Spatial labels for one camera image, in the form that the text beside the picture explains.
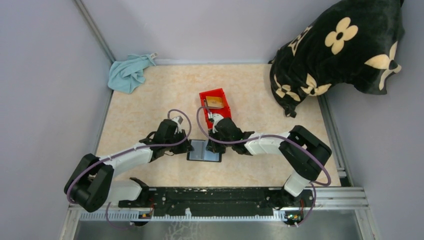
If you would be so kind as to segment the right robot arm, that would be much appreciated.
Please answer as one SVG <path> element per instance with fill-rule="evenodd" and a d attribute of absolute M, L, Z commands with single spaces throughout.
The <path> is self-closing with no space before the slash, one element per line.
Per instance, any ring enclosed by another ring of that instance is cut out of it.
<path fill-rule="evenodd" d="M 310 184 L 317 184 L 318 177 L 324 173 L 327 181 L 332 182 L 325 168 L 332 150 L 314 134 L 301 125 L 290 131 L 270 134 L 255 131 L 242 131 L 229 117 L 215 118 L 213 127 L 202 133 L 212 143 L 223 148 L 231 147 L 239 155 L 275 155 L 284 157 L 293 169 L 282 187 L 281 199 L 287 206 L 295 206 L 301 200 L 301 192 Z"/>

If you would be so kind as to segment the red plastic bin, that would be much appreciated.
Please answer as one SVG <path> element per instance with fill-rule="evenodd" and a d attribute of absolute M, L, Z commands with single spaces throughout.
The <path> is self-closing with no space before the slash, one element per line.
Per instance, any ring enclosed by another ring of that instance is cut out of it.
<path fill-rule="evenodd" d="M 208 90 L 199 93 L 200 103 L 204 109 L 204 118 L 207 125 L 207 129 L 213 128 L 212 114 L 219 114 L 224 118 L 231 118 L 231 108 L 227 101 L 225 92 L 222 88 Z"/>

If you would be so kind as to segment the black leather card holder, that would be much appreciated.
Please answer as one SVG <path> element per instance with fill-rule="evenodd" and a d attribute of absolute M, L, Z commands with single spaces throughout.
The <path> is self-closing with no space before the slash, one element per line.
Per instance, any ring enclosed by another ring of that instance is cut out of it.
<path fill-rule="evenodd" d="M 186 155 L 187 161 L 195 162 L 208 162 L 208 163 L 221 163 L 222 154 L 214 153 L 207 150 L 207 141 L 199 139 L 191 139 L 190 141 L 193 150 L 188 152 Z"/>

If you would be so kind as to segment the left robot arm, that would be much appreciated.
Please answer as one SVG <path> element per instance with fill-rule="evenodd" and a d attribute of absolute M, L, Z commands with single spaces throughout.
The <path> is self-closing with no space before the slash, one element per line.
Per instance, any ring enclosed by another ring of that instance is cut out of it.
<path fill-rule="evenodd" d="M 71 204 L 95 212 L 106 203 L 131 201 L 138 207 L 149 203 L 150 193 L 135 180 L 114 182 L 117 176 L 137 166 L 151 163 L 165 155 L 192 151 L 188 136 L 177 116 L 164 119 L 157 129 L 134 146 L 108 156 L 84 155 L 64 187 Z"/>

